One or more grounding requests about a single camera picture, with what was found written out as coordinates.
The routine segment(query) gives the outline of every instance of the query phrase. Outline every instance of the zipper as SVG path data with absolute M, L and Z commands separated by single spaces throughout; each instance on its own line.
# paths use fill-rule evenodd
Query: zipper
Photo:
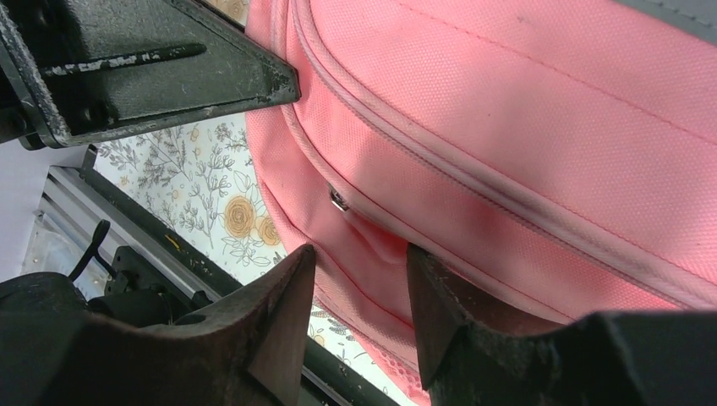
M 318 33 L 312 33 L 311 38 L 307 36 L 302 21 L 300 20 L 302 18 L 300 14 L 308 15 L 308 17 L 305 18 L 311 20 L 310 6 L 305 4 L 308 1 L 309 0 L 289 0 L 293 7 L 293 25 L 304 55 L 326 88 L 329 89 L 348 110 L 377 134 L 380 134 L 399 150 L 413 157 L 413 159 L 424 167 L 427 167 L 433 172 L 440 173 L 441 176 L 478 196 L 481 200 L 496 210 L 503 212 L 524 227 L 536 233 L 540 233 L 551 241 L 568 248 L 571 252 L 580 255 L 592 263 L 597 263 L 618 277 L 685 309 L 705 309 L 717 306 L 717 300 L 715 300 L 715 298 L 717 298 L 717 286 L 712 283 L 700 279 L 691 272 L 668 264 L 652 253 L 619 239 L 608 230 L 598 229 L 599 226 L 597 225 L 594 225 L 595 227 L 590 230 L 590 233 L 595 232 L 602 234 L 604 239 L 619 239 L 623 250 L 630 249 L 635 251 L 634 248 L 638 248 L 638 250 L 642 251 L 640 254 L 644 255 L 640 255 L 641 258 L 636 260 L 636 254 L 634 252 L 631 254 L 622 253 L 610 246 L 610 243 L 598 244 L 592 236 L 581 235 L 574 230 L 565 228 L 555 218 L 547 216 L 545 210 L 541 207 L 526 206 L 520 201 L 519 197 L 511 196 L 493 185 L 486 183 L 484 180 L 466 173 L 460 167 L 456 167 L 445 158 L 438 156 L 435 152 L 427 149 L 416 140 L 413 140 L 376 112 L 368 109 L 350 90 L 344 87 L 344 85 L 335 78 L 334 74 L 319 60 L 312 49 L 311 43 L 318 42 L 320 46 L 323 44 L 321 43 Z M 311 30 L 316 30 L 315 26 L 313 26 L 313 21 L 305 24 L 307 24 Z M 382 221 L 382 217 L 385 215 L 374 212 L 368 207 L 361 206 L 359 210 L 359 205 L 350 205 L 349 202 L 351 199 L 347 199 L 345 195 L 339 195 L 333 186 L 330 186 L 330 197 L 334 206 L 340 210 L 346 211 L 351 207 L 352 210 L 361 213 L 362 216 L 368 218 L 370 221 L 376 222 L 382 227 L 391 230 L 391 227 L 388 227 L 388 224 Z M 688 280 L 688 283 L 677 283 L 676 276 L 683 281 Z

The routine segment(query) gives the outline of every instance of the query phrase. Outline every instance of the pink bag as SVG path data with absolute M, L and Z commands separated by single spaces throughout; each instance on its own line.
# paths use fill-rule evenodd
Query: pink bag
M 407 241 L 561 323 L 717 305 L 717 48 L 643 11 L 252 0 L 247 33 L 303 94 L 248 115 L 265 203 L 287 250 L 316 247 L 320 301 L 414 400 Z

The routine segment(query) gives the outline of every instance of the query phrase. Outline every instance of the pink backpack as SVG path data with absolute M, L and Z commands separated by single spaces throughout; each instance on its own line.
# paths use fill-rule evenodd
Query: pink backpack
M 717 305 L 713 6 L 621 2 L 252 0 L 303 95 L 248 114 L 266 206 L 414 400 L 407 241 L 560 323 Z

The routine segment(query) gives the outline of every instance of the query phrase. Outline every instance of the zipper pull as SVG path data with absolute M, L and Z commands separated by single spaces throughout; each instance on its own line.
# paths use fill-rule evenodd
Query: zipper pull
M 341 197 L 341 195 L 338 194 L 336 189 L 334 189 L 331 184 L 329 184 L 329 197 L 331 197 L 331 203 L 334 204 L 334 206 L 338 207 L 338 210 L 346 212 L 348 211 L 348 204 L 346 201 Z

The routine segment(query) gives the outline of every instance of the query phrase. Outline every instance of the zipper track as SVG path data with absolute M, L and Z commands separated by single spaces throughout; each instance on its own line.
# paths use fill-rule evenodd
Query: zipper track
M 434 164 L 433 162 L 426 159 L 426 157 L 422 156 L 415 149 L 412 149 L 411 147 L 406 146 L 403 142 L 398 140 L 396 137 L 392 136 L 391 134 L 388 134 L 384 129 L 381 128 L 382 126 L 390 127 L 391 129 L 395 129 L 399 133 L 402 133 L 402 131 L 397 129 L 390 122 L 379 117 L 378 114 L 376 114 L 373 119 L 376 120 L 380 124 L 378 124 L 375 121 L 372 121 L 372 118 L 366 117 L 365 114 L 361 113 L 352 104 L 352 102 L 353 102 L 353 103 L 360 104 L 360 105 L 364 106 L 364 104 L 360 100 L 358 100 L 358 99 L 352 100 L 352 101 L 347 100 L 347 98 L 353 98 L 353 95 L 351 94 L 351 92 L 349 90 L 347 90 L 346 88 L 344 88 L 339 83 L 339 81 L 333 77 L 333 75 L 329 72 L 329 70 L 319 61 L 319 59 L 317 58 L 313 49 L 309 45 L 309 40 L 307 38 L 307 35 L 304 32 L 304 28 L 302 27 L 301 21 L 299 21 L 300 17 L 298 14 L 300 13 L 300 11 L 298 10 L 298 6 L 297 6 L 297 3 L 299 0 L 289 0 L 289 1 L 293 7 L 293 25 L 297 32 L 299 42 L 301 44 L 301 47 L 304 51 L 306 58 L 309 60 L 309 63 L 311 64 L 312 68 L 314 69 L 316 75 L 324 83 L 326 88 L 329 89 L 329 91 L 337 98 L 337 100 L 339 100 L 345 108 L 347 108 L 349 111 L 351 111 L 356 116 L 356 118 L 361 120 L 369 128 L 374 130 L 377 134 L 379 134 L 382 138 L 384 138 L 385 140 L 390 142 L 392 145 L 394 145 L 400 151 L 403 151 L 407 155 L 411 156 L 416 162 L 419 162 L 422 166 L 426 167 L 431 172 L 440 174 L 443 178 L 449 179 L 452 183 L 461 186 L 462 188 L 464 188 L 466 191 L 468 191 L 472 195 L 479 197 L 482 201 L 487 203 L 489 206 L 491 206 L 494 209 L 509 216 L 510 218 L 512 218 L 514 221 L 518 222 L 525 228 L 548 238 L 550 241 L 552 241 L 556 244 L 559 244 L 560 246 L 562 246 L 566 249 L 569 249 L 571 252 L 575 253 L 576 255 L 579 255 L 581 258 L 584 258 L 585 260 L 590 261 L 590 262 L 610 271 L 614 275 L 628 281 L 629 283 L 632 283 L 632 284 L 640 287 L 641 289 L 643 289 L 647 292 L 650 292 L 651 294 L 653 294 L 663 300 L 666 300 L 666 301 L 668 301 L 674 305 L 677 305 L 678 307 L 681 307 L 683 309 L 710 308 L 710 307 L 715 307 L 717 305 L 717 303 L 715 303 L 713 299 L 710 299 L 709 296 L 708 296 L 708 298 L 697 296 L 695 293 L 687 291 L 682 286 L 678 286 L 670 281 L 665 280 L 663 277 L 654 275 L 654 273 L 650 273 L 649 275 L 657 277 L 662 283 L 666 283 L 668 285 L 668 288 L 666 288 L 665 290 L 671 290 L 673 294 L 668 294 L 666 292 L 663 292 L 662 290 L 658 290 L 657 288 L 655 288 L 654 286 L 651 286 L 650 284 L 648 284 L 646 282 L 638 280 L 633 275 L 631 275 L 630 272 L 625 272 L 625 271 L 619 269 L 618 267 L 613 266 L 610 263 L 601 260 L 600 257 L 603 257 L 603 258 L 607 257 L 609 259 L 612 258 L 612 259 L 614 259 L 614 261 L 631 264 L 633 266 L 640 266 L 643 269 L 646 268 L 646 266 L 643 266 L 638 261 L 635 261 L 635 260 L 629 259 L 629 258 L 621 258 L 621 256 L 624 256 L 624 255 L 618 254 L 618 256 L 616 256 L 616 254 L 612 253 L 611 251 L 607 250 L 606 248 L 603 248 L 603 247 L 597 245 L 596 243 L 589 241 L 580 235 L 572 235 L 573 238 L 582 240 L 584 245 L 592 246 L 593 248 L 595 248 L 595 250 L 599 251 L 600 254 L 603 254 L 600 256 L 591 255 L 589 252 L 586 252 L 585 250 L 579 248 L 575 244 L 570 243 L 565 238 L 561 238 L 560 236 L 555 235 L 551 231 L 545 229 L 544 227 L 541 227 L 540 225 L 536 224 L 535 222 L 531 222 L 530 220 L 528 220 L 525 216 L 521 215 L 520 213 L 515 212 L 512 209 L 509 209 L 508 207 L 499 203 L 498 201 L 494 200 L 493 198 L 489 197 L 485 193 L 482 193 L 482 192 L 476 190 L 476 188 L 471 187 L 468 184 L 464 183 L 460 179 L 455 178 L 454 176 L 452 176 L 445 170 L 436 166 L 436 164 Z M 428 150 L 426 152 L 427 152 L 427 154 L 431 154 L 431 155 L 435 154 L 434 152 L 428 151 Z M 439 156 L 436 156 L 435 158 L 437 160 L 440 160 L 443 162 L 445 161 L 445 159 L 443 159 Z M 465 173 L 461 168 L 456 167 L 455 169 L 470 177 L 470 175 L 468 173 Z M 480 184 L 485 189 L 489 189 L 493 194 L 499 195 L 501 198 L 505 198 L 506 200 L 513 200 L 512 203 L 520 204 L 520 202 L 515 201 L 515 199 L 512 198 L 511 196 L 506 195 L 505 193 L 503 193 L 500 190 L 496 189 L 495 187 L 487 184 L 486 182 L 483 182 L 477 178 L 473 178 L 473 179 L 475 180 L 476 183 Z M 362 214 L 364 217 L 369 218 L 369 220 L 376 222 L 377 224 L 380 224 L 382 227 L 391 229 L 391 228 L 387 227 L 386 224 L 384 224 L 380 220 L 381 216 L 372 215 L 370 213 L 370 210 L 368 210 L 368 211 L 366 210 L 367 208 L 357 207 L 356 205 L 351 206 L 351 208 L 353 210 L 357 211 L 358 213 Z M 652 255 L 651 253 L 649 253 L 647 251 L 643 250 L 643 252 L 645 252 L 648 255 Z

